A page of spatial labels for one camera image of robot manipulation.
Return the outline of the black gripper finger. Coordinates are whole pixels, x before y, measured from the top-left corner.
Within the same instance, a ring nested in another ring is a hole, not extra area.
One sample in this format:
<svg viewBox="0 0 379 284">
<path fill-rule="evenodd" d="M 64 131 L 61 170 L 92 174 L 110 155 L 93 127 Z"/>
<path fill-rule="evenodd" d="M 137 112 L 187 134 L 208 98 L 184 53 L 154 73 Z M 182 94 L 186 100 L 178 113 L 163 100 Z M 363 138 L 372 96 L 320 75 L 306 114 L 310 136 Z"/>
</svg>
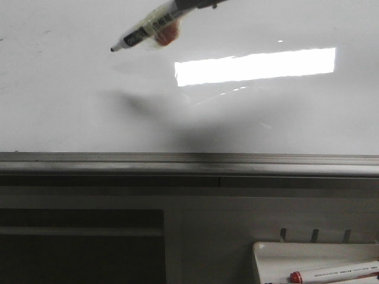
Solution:
<svg viewBox="0 0 379 284">
<path fill-rule="evenodd" d="M 206 7 L 212 7 L 216 9 L 218 4 L 225 0 L 175 0 L 177 8 L 182 11 L 186 9 L 202 9 Z"/>
</svg>

